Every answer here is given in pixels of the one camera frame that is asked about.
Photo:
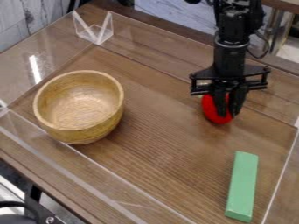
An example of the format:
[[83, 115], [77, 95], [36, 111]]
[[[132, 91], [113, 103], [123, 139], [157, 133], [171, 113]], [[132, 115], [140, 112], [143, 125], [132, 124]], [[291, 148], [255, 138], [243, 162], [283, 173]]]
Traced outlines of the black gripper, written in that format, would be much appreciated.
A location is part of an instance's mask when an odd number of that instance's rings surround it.
[[225, 117], [227, 92], [231, 91], [228, 94], [228, 111], [232, 116], [236, 116], [247, 99], [248, 91], [267, 88], [267, 76], [269, 73], [271, 68], [268, 66], [245, 65], [241, 75], [225, 77], [217, 74], [213, 66], [211, 66], [189, 74], [191, 95], [213, 94], [217, 115]]

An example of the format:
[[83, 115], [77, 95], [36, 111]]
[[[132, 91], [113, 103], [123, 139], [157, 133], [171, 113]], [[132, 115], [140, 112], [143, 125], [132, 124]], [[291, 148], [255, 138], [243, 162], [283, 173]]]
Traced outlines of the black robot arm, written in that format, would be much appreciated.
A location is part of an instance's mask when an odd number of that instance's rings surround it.
[[249, 36], [264, 23], [261, 0], [212, 0], [216, 32], [213, 61], [208, 68], [189, 74], [191, 95], [208, 95], [216, 115], [235, 117], [249, 91], [267, 88], [267, 66], [245, 64], [251, 53]]

